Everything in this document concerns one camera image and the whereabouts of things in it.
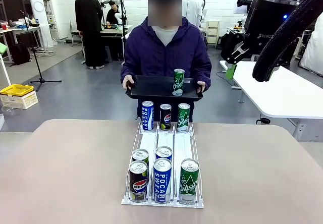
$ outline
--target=pepsi logo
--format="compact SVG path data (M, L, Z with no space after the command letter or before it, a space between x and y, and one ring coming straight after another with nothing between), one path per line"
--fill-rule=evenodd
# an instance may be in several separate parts
M167 116L165 116L164 121L165 121L166 124L171 123L171 121L172 121L172 114L168 114Z
M136 183L133 184L133 189L137 192L137 193L142 193L146 191L146 187L147 187L147 180L141 180L138 181Z

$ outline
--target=soda can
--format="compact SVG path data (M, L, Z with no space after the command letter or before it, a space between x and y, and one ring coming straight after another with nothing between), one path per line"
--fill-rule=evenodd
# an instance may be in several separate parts
M131 201L143 202L147 194L147 169L144 161L133 161L129 166Z
M172 161L173 151L166 146L159 147L156 149L156 159L164 157Z
M160 106L160 127L162 130L169 130L172 123L172 106L162 104Z
M180 202L184 205L191 205L195 203L199 169L200 166L196 160L188 158L182 161Z
M175 69L174 70L174 83L173 83L173 95L182 96L184 88L184 75L185 70Z
M178 117L177 117L177 131L185 132L188 130L188 122L190 118L190 105L179 104L178 105Z
M159 158L153 165L155 201L168 203L171 198L172 162Z
M142 127L147 131L153 129L153 102L151 101L142 103Z
M141 160L147 164L147 183L149 183L149 153L145 149L137 149L132 153L132 160Z

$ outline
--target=man holding tray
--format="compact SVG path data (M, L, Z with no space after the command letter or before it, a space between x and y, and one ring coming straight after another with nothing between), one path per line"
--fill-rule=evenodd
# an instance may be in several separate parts
M148 0L148 17L131 32L125 48L125 63L121 70L121 82L134 83L136 75L168 76L174 69L185 70L186 78L193 78L206 91L211 85L211 62L207 55L200 30L182 17L182 0ZM142 100L138 100L138 116L141 117ZM161 104L170 104L172 121L177 121L178 100L154 101L155 111ZM194 104L191 106L190 122ZM159 121L159 114L154 114Z

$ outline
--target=hand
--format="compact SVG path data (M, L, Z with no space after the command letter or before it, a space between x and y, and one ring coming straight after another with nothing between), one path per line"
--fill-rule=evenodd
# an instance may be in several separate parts
M205 90L205 87L206 87L206 83L203 82L203 81L197 81L197 84L200 85L200 86L202 86L202 93L203 93L204 90ZM201 92L201 88L200 87L197 89L197 93L199 93L199 92Z
M132 79L132 76L131 75L127 75L125 78L124 78L124 80L123 80L123 82L122 82L122 86L123 86L123 88L125 89L125 90L127 90L127 82L128 81L130 81L130 83L132 83L132 84L134 84L135 83L135 81L133 81L133 79Z

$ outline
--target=can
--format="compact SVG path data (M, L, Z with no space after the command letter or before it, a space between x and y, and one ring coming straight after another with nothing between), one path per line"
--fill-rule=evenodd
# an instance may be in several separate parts
M154 194L158 203L168 203L171 198L172 162L167 158L159 158L153 165Z
M198 161L188 158L181 163L180 202L184 205L194 204L199 174Z
M132 160L141 160L147 164L147 183L149 183L149 153L145 149L137 149L132 153Z
M166 146L159 147L156 149L156 159L164 157L172 161L173 151Z
M151 101L142 103L142 127L148 131L153 129L153 102Z
M144 161L133 161L129 166L131 201L143 202L147 194L147 169Z
M184 88L184 75L185 70L175 69L174 70L174 83L173 83L173 95L182 96Z
M160 127L162 130L169 130L172 123L172 106L162 104L160 106Z
M190 105L179 104L177 116L177 131L185 132L188 130L188 122L190 118Z

